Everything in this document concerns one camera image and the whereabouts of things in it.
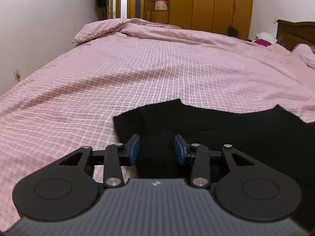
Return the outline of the black garment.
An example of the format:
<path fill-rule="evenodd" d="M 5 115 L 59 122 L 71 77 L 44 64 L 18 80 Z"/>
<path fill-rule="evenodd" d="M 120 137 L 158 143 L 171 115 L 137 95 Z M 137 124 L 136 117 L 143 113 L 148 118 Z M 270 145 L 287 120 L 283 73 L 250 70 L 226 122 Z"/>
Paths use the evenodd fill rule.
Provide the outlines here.
<path fill-rule="evenodd" d="M 174 137 L 218 151 L 231 144 L 239 151 L 294 179 L 302 202 L 294 219 L 314 229 L 314 123 L 305 123 L 277 105 L 252 113 L 195 108 L 172 100 L 127 111 L 113 118 L 118 139 L 126 143 L 138 134 L 136 169 L 141 178 L 188 175 L 179 163 Z"/>

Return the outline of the pink checked bed cover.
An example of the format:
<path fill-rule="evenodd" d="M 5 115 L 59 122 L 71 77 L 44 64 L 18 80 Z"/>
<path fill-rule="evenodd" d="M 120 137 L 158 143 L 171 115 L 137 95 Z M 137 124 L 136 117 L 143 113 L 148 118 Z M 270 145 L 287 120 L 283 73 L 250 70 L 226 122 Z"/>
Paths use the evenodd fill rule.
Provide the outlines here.
<path fill-rule="evenodd" d="M 87 24 L 77 46 L 1 96 L 1 229 L 17 182 L 80 146 L 116 140 L 113 117 L 143 105 L 249 113 L 280 105 L 314 121 L 314 69 L 270 47 L 137 19 Z"/>

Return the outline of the magenta cloth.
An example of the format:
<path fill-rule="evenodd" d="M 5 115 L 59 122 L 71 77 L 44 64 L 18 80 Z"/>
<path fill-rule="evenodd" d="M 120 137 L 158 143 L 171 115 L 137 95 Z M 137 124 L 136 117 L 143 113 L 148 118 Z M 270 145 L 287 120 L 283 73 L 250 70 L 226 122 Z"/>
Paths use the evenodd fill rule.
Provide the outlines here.
<path fill-rule="evenodd" d="M 257 39 L 254 41 L 254 43 L 262 45 L 264 47 L 268 47 L 268 46 L 272 45 L 272 43 L 270 43 L 269 41 L 263 40 L 263 39 Z"/>

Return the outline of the white plush toy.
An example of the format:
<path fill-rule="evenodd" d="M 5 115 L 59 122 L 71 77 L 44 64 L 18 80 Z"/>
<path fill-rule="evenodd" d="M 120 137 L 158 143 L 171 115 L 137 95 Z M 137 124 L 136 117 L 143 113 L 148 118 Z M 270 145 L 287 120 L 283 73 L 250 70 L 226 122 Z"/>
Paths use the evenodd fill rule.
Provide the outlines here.
<path fill-rule="evenodd" d="M 275 43 L 274 37 L 271 34 L 269 34 L 268 32 L 260 32 L 260 33 L 256 34 L 255 41 L 257 41 L 257 40 L 264 40 L 264 41 L 271 43 L 271 44 Z"/>

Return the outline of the black box by wardrobe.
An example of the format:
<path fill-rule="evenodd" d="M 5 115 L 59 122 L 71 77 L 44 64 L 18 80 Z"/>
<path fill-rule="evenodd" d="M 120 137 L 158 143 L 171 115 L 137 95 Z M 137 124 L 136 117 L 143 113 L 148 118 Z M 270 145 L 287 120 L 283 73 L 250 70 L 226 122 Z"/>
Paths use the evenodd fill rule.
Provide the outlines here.
<path fill-rule="evenodd" d="M 239 31 L 237 29 L 233 28 L 232 26 L 229 26 L 227 29 L 227 34 L 231 37 L 238 38 Z"/>

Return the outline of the wooden headboard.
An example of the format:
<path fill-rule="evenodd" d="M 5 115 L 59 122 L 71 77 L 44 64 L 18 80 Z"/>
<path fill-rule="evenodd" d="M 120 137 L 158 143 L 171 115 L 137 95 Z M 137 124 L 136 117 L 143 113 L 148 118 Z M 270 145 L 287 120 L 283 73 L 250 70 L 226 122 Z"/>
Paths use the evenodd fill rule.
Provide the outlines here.
<path fill-rule="evenodd" d="M 292 51 L 299 44 L 314 46 L 315 22 L 290 22 L 277 20 L 277 44 Z"/>

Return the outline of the wooden wardrobe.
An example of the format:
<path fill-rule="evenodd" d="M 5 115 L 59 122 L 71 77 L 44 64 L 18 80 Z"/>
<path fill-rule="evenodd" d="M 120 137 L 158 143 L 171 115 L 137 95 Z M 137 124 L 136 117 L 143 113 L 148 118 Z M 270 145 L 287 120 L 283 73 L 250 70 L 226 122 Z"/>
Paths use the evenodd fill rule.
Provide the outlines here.
<path fill-rule="evenodd" d="M 155 1 L 144 0 L 145 20 L 223 35 L 232 26 L 249 37 L 253 0 L 167 0 L 168 11 L 155 11 Z"/>

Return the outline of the wooden door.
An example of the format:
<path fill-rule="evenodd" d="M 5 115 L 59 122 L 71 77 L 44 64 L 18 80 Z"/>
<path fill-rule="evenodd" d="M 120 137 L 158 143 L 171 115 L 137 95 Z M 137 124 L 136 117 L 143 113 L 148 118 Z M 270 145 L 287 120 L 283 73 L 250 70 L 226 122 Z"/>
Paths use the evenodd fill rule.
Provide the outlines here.
<path fill-rule="evenodd" d="M 144 0 L 127 0 L 127 18 L 144 18 Z"/>

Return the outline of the white pink container on shelf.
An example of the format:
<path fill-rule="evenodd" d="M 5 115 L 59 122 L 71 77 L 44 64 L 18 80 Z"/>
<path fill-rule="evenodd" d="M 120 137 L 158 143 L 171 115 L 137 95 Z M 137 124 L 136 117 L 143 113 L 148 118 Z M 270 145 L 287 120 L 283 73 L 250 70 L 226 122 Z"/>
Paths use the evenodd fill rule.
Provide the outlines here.
<path fill-rule="evenodd" d="M 154 4 L 155 11 L 168 11 L 168 1 L 167 0 L 156 0 Z"/>

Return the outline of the wall socket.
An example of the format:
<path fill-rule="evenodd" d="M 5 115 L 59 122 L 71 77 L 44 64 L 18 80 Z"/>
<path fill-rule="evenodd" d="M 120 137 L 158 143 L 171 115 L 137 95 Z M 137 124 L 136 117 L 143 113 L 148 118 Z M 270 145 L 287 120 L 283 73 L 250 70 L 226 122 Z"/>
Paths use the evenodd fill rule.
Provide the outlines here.
<path fill-rule="evenodd" d="M 15 71 L 14 73 L 13 73 L 13 75 L 14 75 L 14 80 L 15 81 L 20 81 L 20 78 L 21 78 L 21 75 L 20 75 L 20 71 Z"/>

